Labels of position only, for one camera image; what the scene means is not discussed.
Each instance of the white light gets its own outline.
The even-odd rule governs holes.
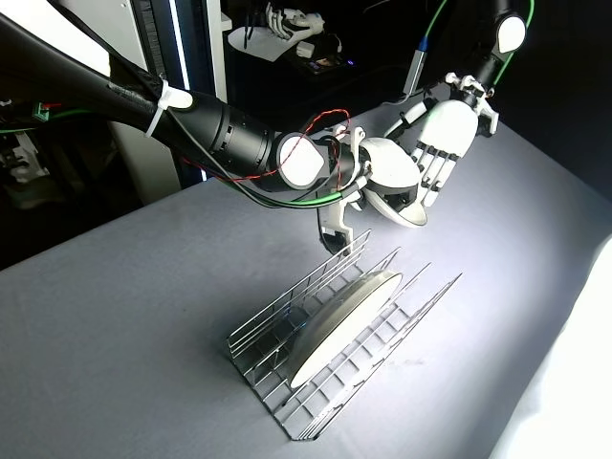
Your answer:
[[[525,39],[525,23],[520,17],[511,16],[504,20],[497,31],[499,52],[508,53],[518,49]]]
[[[181,26],[179,26],[179,15],[176,12],[175,0],[169,0],[170,15],[172,16],[172,28],[174,29],[174,39],[176,48],[179,51],[179,63],[181,64],[181,73],[183,74],[183,85],[185,89],[191,89],[189,86],[189,76],[187,75],[187,65],[185,61],[185,52],[183,51],[183,39],[181,37]]]

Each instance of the dish rack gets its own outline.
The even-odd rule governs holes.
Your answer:
[[[397,301],[431,266],[427,263],[389,298],[378,317],[349,346],[305,384],[291,388],[286,362],[299,330],[342,287],[362,275],[387,269],[400,251],[397,248],[364,271],[359,261],[369,234],[359,236],[350,252],[330,257],[228,337],[234,366],[292,440],[318,438],[461,276],[410,311]]]

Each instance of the metal frame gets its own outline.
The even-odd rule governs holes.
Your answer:
[[[231,360],[252,391],[292,439],[315,440],[384,361],[459,279],[455,276],[416,310],[397,300],[420,279],[423,266],[387,301],[379,316],[323,370],[299,388],[289,385],[285,365],[299,330],[342,287],[385,270],[400,251],[367,272],[358,266],[370,231],[318,266],[228,337]]]

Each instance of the light strip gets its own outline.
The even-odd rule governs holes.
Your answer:
[[[179,26],[179,15],[176,12],[176,1],[168,0],[170,5],[170,15],[172,16],[172,28],[174,29],[174,39],[176,47],[179,51],[179,63],[181,64],[181,73],[183,74],[183,85],[185,89],[191,89],[189,86],[189,76],[187,75],[187,65],[185,62],[185,52],[183,51],[183,39],[181,37],[181,26]]]

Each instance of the white robotic hand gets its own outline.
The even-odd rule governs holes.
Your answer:
[[[266,7],[268,27],[279,38],[297,43],[323,32],[325,21],[318,13],[304,14],[300,10],[275,10],[272,3]]]

